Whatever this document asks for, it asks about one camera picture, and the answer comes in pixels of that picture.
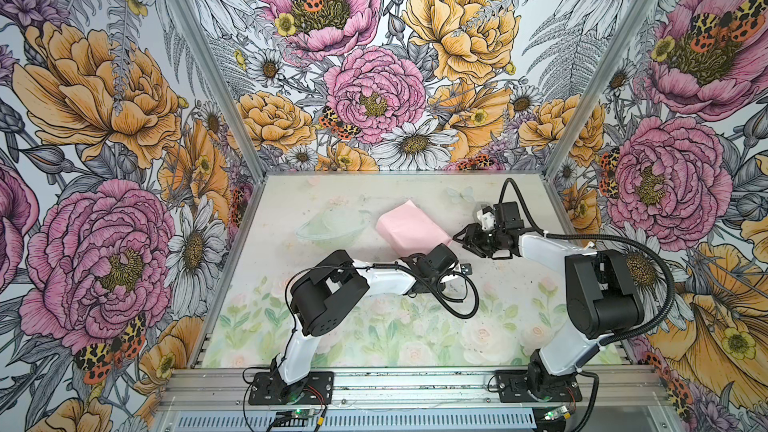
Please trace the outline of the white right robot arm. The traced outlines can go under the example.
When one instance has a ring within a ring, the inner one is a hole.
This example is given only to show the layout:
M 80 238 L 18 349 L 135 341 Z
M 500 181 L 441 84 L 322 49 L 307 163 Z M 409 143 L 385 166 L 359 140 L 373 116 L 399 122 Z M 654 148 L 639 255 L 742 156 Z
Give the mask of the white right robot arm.
M 515 202 L 484 207 L 453 240 L 481 258 L 520 257 L 562 275 L 569 323 L 532 353 L 527 378 L 534 383 L 576 374 L 608 338 L 645 320 L 624 253 L 581 247 L 571 239 L 557 239 L 553 233 L 527 225 Z

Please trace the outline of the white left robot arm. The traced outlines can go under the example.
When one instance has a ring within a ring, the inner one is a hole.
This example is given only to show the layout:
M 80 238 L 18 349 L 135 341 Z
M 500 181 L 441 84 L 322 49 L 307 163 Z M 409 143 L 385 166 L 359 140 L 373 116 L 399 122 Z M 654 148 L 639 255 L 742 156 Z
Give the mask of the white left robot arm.
M 444 310 L 467 320 L 479 310 L 479 291 L 445 244 L 394 262 L 364 262 L 343 249 L 302 272 L 286 290 L 294 327 L 276 371 L 287 386 L 306 380 L 320 339 L 336 329 L 366 297 L 432 296 Z

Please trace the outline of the purple wrapping paper sheet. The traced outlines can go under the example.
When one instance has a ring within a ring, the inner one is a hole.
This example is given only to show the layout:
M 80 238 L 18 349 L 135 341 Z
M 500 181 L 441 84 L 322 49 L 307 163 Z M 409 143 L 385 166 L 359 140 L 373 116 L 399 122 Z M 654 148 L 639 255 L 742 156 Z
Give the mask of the purple wrapping paper sheet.
M 449 246 L 449 234 L 412 200 L 382 214 L 375 230 L 397 258 L 427 254 L 438 245 Z

